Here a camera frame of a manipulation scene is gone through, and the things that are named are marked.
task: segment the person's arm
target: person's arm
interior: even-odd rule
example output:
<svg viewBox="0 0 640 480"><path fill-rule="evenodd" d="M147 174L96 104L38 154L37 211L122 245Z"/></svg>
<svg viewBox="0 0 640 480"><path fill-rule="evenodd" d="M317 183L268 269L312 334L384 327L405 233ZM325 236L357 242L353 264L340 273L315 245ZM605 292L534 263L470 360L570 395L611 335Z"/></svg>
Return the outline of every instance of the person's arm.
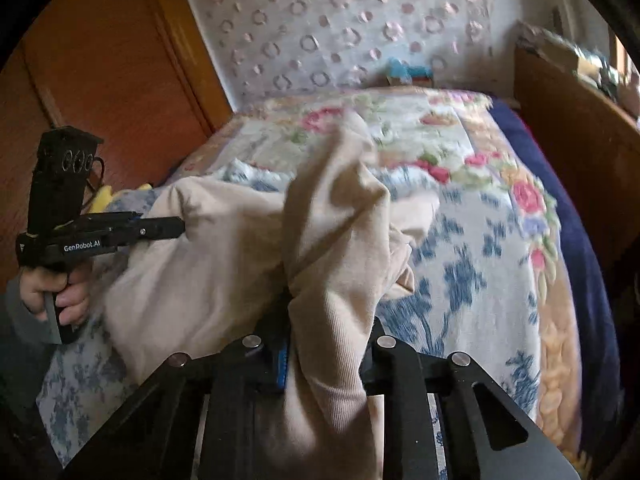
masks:
<svg viewBox="0 0 640 480"><path fill-rule="evenodd" d="M0 298L0 402L21 420L34 405L56 348L44 309L44 292L58 292L61 324L81 324L88 315L91 263L68 276L41 267L23 269Z"/></svg>

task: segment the metal screw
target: metal screw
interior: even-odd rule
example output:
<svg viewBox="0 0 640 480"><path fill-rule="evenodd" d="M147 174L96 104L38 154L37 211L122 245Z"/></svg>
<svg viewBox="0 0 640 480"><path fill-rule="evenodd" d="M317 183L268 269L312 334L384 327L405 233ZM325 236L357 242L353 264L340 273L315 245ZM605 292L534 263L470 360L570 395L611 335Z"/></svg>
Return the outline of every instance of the metal screw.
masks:
<svg viewBox="0 0 640 480"><path fill-rule="evenodd" d="M451 360L458 366L469 366L471 364L471 357L464 352L456 352L451 356Z"/></svg>
<svg viewBox="0 0 640 480"><path fill-rule="evenodd" d="M191 357L189 356L189 354L185 354L184 352L176 352L175 354L171 354L166 361L171 365L171 366L175 366L176 368L180 368L182 366L184 366L185 364L187 364L188 361L190 361Z"/></svg>
<svg viewBox="0 0 640 480"><path fill-rule="evenodd" d="M382 346L382 348L393 348L396 346L396 340L389 335L381 335L377 343L378 346Z"/></svg>
<svg viewBox="0 0 640 480"><path fill-rule="evenodd" d="M242 339L242 345L246 348L258 348L262 344L262 339L257 335L247 335Z"/></svg>

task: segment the dark blue blanket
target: dark blue blanket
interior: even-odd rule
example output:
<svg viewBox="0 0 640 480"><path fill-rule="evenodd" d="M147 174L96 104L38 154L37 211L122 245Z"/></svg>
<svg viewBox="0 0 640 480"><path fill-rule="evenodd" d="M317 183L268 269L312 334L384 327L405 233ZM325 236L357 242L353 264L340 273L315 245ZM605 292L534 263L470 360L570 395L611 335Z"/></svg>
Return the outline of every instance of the dark blue blanket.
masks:
<svg viewBox="0 0 640 480"><path fill-rule="evenodd" d="M620 399L620 358L616 331L600 266L580 216L522 120L495 100L491 114L526 166L558 200L561 247L574 297L582 356L582 443L593 456L616 418Z"/></svg>

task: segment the yellow object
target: yellow object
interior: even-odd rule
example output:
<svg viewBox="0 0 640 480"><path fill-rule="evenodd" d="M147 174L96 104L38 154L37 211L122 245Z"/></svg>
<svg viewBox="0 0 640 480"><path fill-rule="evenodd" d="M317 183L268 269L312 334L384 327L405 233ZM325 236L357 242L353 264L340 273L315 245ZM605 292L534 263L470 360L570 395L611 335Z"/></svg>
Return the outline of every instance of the yellow object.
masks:
<svg viewBox="0 0 640 480"><path fill-rule="evenodd" d="M148 191L149 189L153 189L151 184L143 184L138 188L142 191ZM95 194L94 200L91 202L91 208L89 209L89 213L102 213L107 206L111 203L112 200L115 200L122 191L118 191L113 194L113 188L111 186L102 186L98 192Z"/></svg>

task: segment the wooden headboard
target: wooden headboard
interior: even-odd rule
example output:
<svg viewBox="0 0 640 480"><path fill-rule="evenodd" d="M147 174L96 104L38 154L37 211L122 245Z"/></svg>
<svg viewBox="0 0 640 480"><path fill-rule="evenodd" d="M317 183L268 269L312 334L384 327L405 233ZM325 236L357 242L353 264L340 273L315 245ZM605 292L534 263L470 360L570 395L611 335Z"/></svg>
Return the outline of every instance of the wooden headboard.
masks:
<svg viewBox="0 0 640 480"><path fill-rule="evenodd" d="M575 75L516 49L522 117L580 213L605 275L640 235L640 133Z"/></svg>

